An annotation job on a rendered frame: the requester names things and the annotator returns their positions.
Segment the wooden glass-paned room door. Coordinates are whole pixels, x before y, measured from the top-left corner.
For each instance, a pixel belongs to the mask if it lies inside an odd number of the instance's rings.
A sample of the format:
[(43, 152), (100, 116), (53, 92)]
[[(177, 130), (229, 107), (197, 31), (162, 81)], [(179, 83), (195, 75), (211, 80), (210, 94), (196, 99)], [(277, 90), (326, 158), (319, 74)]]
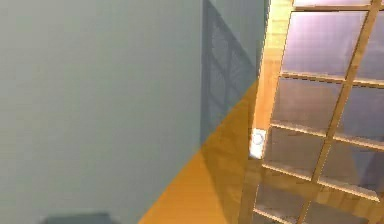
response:
[(384, 224), (384, 0), (271, 0), (239, 224)]

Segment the dark grey box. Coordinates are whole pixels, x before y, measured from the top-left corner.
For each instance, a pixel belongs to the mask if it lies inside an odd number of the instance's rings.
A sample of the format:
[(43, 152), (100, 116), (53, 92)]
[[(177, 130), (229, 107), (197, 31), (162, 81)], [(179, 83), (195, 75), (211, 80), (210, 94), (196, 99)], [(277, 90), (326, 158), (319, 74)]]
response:
[(51, 216), (39, 224), (120, 224), (112, 219), (108, 213), (74, 214)]

